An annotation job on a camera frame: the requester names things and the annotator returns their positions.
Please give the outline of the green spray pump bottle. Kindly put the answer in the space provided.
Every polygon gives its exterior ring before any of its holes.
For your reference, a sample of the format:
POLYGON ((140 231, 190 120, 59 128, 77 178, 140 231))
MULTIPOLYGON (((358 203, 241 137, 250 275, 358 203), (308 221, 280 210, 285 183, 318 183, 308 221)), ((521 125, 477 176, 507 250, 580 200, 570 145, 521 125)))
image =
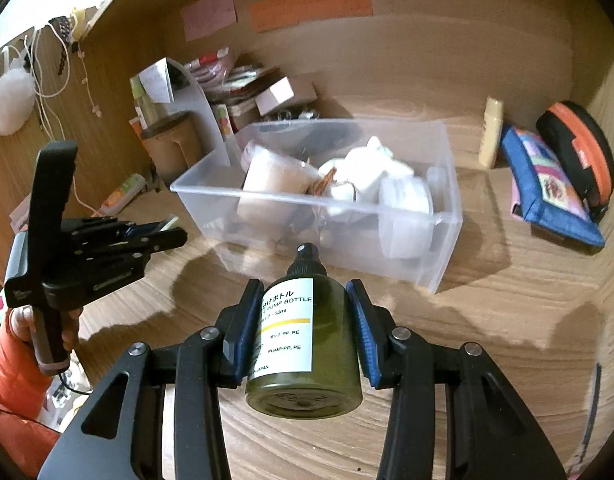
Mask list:
POLYGON ((362 402, 354 319, 345 287, 305 243, 262 297, 246 401, 286 419, 345 415, 362 402))

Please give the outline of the beige lidded plastic tub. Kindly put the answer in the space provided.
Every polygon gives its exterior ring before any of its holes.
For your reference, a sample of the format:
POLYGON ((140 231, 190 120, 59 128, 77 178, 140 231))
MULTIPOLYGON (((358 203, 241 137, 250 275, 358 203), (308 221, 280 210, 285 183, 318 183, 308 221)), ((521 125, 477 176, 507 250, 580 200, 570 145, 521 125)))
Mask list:
POLYGON ((318 170, 306 162, 254 144, 237 214, 250 223, 282 226, 290 220, 295 205, 282 202, 278 195, 305 195, 319 179, 318 170))

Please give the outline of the orange green tube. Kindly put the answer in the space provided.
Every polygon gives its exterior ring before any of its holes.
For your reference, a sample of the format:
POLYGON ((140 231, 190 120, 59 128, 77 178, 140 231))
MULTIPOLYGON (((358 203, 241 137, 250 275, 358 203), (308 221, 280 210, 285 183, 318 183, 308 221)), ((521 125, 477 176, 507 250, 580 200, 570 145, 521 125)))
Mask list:
POLYGON ((136 198, 145 188, 142 174, 132 174, 101 204, 98 214, 103 217, 116 216, 136 198))

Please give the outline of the brown paper cup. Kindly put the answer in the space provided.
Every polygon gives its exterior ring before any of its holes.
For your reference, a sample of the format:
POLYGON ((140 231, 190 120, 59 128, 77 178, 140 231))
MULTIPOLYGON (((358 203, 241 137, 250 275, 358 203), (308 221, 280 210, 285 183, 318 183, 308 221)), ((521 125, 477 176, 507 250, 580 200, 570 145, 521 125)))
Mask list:
POLYGON ((158 176, 170 186, 203 157, 202 144, 189 112, 162 118, 141 133, 158 176))

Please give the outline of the white file holder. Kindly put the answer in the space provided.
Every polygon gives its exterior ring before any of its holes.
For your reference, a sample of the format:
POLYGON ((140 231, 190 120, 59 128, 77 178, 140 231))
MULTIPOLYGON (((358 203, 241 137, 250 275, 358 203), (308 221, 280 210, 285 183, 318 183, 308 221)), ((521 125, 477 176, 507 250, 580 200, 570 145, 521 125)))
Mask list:
POLYGON ((222 147, 222 134, 205 92, 181 63, 161 58, 133 76, 131 83, 146 99, 145 119, 157 122, 176 113, 188 112, 203 153, 208 155, 222 147))

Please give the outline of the white fluffy pompom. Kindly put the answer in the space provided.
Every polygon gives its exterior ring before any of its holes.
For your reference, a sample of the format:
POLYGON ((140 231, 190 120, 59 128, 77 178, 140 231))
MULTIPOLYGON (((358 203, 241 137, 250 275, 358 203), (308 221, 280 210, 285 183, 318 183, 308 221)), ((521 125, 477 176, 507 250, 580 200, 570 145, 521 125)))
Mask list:
POLYGON ((20 130, 34 109, 34 78, 24 68, 11 68, 0 78, 0 136, 20 130))

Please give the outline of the small white cardboard box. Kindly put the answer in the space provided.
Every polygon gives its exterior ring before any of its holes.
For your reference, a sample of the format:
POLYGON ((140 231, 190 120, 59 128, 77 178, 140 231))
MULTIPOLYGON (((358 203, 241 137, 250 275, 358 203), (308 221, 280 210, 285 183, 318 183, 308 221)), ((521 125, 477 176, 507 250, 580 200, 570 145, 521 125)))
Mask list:
POLYGON ((256 107, 261 116, 266 116, 284 108, 310 104, 317 98, 307 77, 285 76, 256 96, 256 107))

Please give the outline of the white cloth bundle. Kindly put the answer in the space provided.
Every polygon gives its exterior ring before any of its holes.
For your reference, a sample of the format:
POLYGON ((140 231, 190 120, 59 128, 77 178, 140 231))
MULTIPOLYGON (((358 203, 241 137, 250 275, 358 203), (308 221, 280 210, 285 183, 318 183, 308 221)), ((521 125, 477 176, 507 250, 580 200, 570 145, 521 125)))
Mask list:
POLYGON ((326 221, 354 223, 372 217, 380 208, 380 182, 385 178, 414 176, 413 168, 395 159, 394 153, 371 136, 365 146, 352 148, 345 157, 334 157, 318 168, 328 180, 322 196, 335 205, 320 209, 326 221))

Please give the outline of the white round jar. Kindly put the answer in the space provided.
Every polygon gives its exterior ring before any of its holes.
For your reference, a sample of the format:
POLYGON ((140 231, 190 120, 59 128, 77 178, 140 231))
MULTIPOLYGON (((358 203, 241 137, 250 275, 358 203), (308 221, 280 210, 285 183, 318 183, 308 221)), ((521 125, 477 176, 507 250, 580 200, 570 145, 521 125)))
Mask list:
POLYGON ((380 182, 378 234, 388 259, 422 258, 433 238, 434 207, 420 177, 385 178, 380 182))

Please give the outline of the clear plastic storage bin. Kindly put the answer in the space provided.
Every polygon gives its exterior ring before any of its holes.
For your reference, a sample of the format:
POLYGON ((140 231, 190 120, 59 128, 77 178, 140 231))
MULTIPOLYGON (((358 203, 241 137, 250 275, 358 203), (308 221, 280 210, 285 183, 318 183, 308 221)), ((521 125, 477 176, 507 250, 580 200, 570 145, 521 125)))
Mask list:
POLYGON ((171 185, 203 236, 436 292, 460 234, 456 170, 442 122, 257 122, 171 185))

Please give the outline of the pink sticky note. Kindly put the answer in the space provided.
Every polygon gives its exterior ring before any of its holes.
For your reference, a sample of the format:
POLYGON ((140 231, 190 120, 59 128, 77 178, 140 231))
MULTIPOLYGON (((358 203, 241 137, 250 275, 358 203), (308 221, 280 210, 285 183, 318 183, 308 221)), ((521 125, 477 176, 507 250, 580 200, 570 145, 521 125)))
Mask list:
POLYGON ((180 14, 186 41, 208 37, 237 22, 233 0, 197 0, 180 14))

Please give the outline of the blue patchwork pencil pouch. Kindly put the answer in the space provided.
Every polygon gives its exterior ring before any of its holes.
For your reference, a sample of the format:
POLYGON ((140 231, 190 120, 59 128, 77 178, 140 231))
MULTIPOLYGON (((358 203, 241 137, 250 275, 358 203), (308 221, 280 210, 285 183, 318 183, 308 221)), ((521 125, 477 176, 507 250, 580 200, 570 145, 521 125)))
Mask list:
POLYGON ((514 179, 514 205, 520 207, 525 221, 587 246, 605 245, 600 229, 541 136, 504 124, 500 145, 514 179))

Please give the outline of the black orange zipper case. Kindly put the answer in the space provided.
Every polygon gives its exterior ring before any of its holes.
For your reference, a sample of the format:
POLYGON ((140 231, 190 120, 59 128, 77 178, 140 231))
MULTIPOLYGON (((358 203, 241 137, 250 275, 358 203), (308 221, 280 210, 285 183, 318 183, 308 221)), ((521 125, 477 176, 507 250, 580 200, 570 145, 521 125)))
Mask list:
POLYGON ((572 101, 552 104, 536 121, 593 221, 606 214, 614 190, 614 156, 592 115, 572 101))

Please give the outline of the cream lotion tube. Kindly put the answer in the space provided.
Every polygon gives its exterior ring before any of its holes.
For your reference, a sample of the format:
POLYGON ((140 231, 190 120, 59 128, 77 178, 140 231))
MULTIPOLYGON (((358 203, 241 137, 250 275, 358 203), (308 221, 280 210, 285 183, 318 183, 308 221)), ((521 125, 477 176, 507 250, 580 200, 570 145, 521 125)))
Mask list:
POLYGON ((478 162, 487 169, 491 169, 497 160, 503 127, 503 111, 503 102, 488 96, 478 153, 478 162))

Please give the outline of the orange sticky note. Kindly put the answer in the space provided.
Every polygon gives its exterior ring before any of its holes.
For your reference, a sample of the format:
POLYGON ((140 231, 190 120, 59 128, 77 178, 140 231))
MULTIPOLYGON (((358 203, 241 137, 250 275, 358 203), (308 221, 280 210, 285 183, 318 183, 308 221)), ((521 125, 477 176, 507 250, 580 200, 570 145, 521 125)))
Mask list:
POLYGON ((372 0, 259 0, 249 5, 250 22, 256 32, 372 15, 372 0))

